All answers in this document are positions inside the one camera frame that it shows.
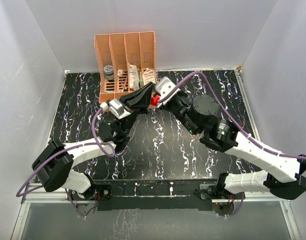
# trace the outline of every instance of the purple cable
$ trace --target purple cable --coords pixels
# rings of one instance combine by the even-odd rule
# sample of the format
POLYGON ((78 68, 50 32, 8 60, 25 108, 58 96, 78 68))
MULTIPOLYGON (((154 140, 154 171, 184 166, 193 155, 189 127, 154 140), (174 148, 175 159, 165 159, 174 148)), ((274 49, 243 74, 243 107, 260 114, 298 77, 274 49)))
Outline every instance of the purple cable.
POLYGON ((96 130, 95 130, 95 121, 97 119, 97 116, 103 111, 103 109, 100 107, 100 109, 97 111, 97 113, 95 114, 95 116, 93 117, 93 120, 92 120, 92 133, 93 133, 93 137, 97 143, 97 145, 99 146, 99 148, 102 150, 102 152, 110 157, 110 158, 113 158, 115 157, 115 148, 112 146, 112 144, 110 144, 109 142, 105 143, 105 142, 100 142, 97 138, 97 135, 96 135, 96 130), (109 145, 112 149, 112 154, 108 153, 103 147, 102 145, 109 145))
MULTIPOLYGON (((218 97, 216 96, 213 88, 211 87, 210 83, 207 80, 207 77, 201 72, 201 71, 194 71, 191 72, 190 74, 188 74, 186 77, 184 77, 179 83, 177 83, 177 85, 163 98, 163 99, 159 99, 158 103, 162 103, 163 101, 167 100, 178 88, 180 88, 188 79, 190 79, 191 77, 193 77, 194 75, 200 75, 206 82, 207 87, 209 88, 209 90, 211 91, 215 101, 221 106, 223 112, 229 117, 229 119, 232 121, 232 123, 238 128, 238 130, 246 137, 249 136, 249 134, 238 124, 238 122, 230 115, 230 113, 224 108, 224 106, 221 104, 221 102, 219 101, 218 97)), ((249 141, 252 142, 256 147, 263 149, 265 152, 273 154, 278 156, 278 152, 276 151, 272 151, 270 149, 264 148, 260 143, 258 143, 255 139, 253 139, 252 137, 249 138, 249 141)), ((294 159, 298 159, 299 156, 296 155, 290 155, 290 154, 280 154, 281 157, 286 157, 286 158, 294 158, 294 159)))
POLYGON ((71 196, 68 194, 68 191, 67 191, 66 188, 65 188, 65 192, 66 192, 66 195, 67 195, 68 200, 71 202, 71 204, 73 205, 73 207, 75 208, 75 210, 76 210, 83 218, 85 218, 86 215, 85 215, 84 213, 82 213, 81 210, 78 209, 78 207, 75 205, 75 203, 73 202, 71 196))
POLYGON ((241 209, 242 209, 242 206, 243 206, 243 202, 244 202, 244 197, 245 197, 245 193, 243 192, 243 195, 242 195, 242 200, 241 200, 241 203, 239 204, 239 207, 238 209, 236 210, 236 212, 232 213, 232 215, 230 215, 230 217, 236 215, 241 209))

